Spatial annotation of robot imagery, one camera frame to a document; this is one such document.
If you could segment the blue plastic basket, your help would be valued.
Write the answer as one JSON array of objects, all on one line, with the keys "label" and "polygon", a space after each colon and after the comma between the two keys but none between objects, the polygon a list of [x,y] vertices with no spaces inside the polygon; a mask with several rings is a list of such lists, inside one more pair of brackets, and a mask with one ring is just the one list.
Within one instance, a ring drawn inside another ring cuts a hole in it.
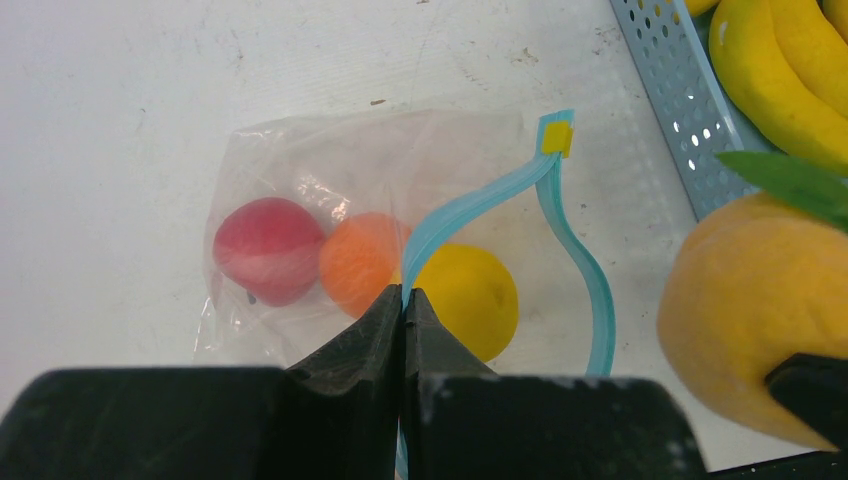
[{"label": "blue plastic basket", "polygon": [[716,78],[708,53],[712,14],[691,17],[682,1],[610,4],[695,217],[703,219],[755,192],[715,156],[776,148],[736,108]]}]

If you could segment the red apple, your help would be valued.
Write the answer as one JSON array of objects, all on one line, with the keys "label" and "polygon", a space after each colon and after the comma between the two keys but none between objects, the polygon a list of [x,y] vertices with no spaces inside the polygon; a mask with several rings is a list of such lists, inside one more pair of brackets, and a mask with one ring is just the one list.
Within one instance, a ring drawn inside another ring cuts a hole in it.
[{"label": "red apple", "polygon": [[212,257],[222,274],[271,307],[302,298],[319,276],[324,230],[304,207],[280,197],[248,202],[218,227]]}]

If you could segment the clear zip top bag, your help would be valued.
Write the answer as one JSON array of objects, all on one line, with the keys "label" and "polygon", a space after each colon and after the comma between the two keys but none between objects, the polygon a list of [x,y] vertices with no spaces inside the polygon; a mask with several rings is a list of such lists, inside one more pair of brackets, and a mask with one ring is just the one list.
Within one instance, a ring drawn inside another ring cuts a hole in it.
[{"label": "clear zip top bag", "polygon": [[195,358],[289,367],[389,285],[487,365],[612,369],[609,282],[568,224],[574,114],[422,110],[235,131],[206,224]]}]

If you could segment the yellow banana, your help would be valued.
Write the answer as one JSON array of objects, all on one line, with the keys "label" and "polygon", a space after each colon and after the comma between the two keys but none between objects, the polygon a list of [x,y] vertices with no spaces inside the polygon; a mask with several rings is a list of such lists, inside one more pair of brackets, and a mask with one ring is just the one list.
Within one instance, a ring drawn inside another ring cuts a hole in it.
[{"label": "yellow banana", "polygon": [[779,49],[767,1],[721,1],[709,53],[721,86],[783,152],[847,175],[847,119],[810,91]]}]

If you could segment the yellow orange fruit bottom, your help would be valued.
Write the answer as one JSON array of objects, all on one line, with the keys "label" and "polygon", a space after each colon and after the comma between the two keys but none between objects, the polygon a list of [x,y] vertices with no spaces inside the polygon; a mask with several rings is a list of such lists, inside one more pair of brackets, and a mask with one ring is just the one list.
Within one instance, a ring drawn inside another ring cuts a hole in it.
[{"label": "yellow orange fruit bottom", "polygon": [[797,353],[847,356],[847,168],[757,151],[718,159],[756,190],[685,239],[657,311],[661,348],[717,415],[833,450],[770,395],[765,379]]}]

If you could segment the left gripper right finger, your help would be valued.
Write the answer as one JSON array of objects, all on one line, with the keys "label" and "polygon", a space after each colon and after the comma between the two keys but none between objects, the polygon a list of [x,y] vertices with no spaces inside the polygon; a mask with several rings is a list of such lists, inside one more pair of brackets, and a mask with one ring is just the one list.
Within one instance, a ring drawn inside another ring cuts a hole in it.
[{"label": "left gripper right finger", "polygon": [[658,383],[498,375],[414,290],[401,424],[411,479],[704,479],[687,418]]}]

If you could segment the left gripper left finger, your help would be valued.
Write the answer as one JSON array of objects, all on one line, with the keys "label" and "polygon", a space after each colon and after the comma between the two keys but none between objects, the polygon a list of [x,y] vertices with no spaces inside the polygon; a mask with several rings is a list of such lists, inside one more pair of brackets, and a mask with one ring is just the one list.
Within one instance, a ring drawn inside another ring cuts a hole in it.
[{"label": "left gripper left finger", "polygon": [[390,479],[402,295],[295,365],[53,370],[1,423],[5,479]]}]

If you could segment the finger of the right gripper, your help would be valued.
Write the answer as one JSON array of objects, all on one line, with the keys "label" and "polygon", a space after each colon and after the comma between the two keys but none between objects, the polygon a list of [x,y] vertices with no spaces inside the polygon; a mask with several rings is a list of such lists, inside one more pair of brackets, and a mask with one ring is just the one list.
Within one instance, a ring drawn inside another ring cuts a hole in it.
[{"label": "finger of the right gripper", "polygon": [[847,360],[795,353],[765,376],[769,395],[839,450],[847,449]]}]

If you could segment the yellow orange fruit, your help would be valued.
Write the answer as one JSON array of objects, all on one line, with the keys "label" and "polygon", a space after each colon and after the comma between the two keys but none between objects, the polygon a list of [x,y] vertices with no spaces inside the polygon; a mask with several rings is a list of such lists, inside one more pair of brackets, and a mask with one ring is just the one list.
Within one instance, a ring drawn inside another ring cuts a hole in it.
[{"label": "yellow orange fruit", "polygon": [[503,262],[481,247],[439,247],[415,279],[442,325],[480,361],[500,355],[520,318],[516,283]]},{"label": "yellow orange fruit", "polygon": [[657,311],[661,348],[717,415],[833,450],[770,395],[765,379],[797,353],[847,356],[847,168],[757,151],[718,159],[756,190],[685,239]]}]

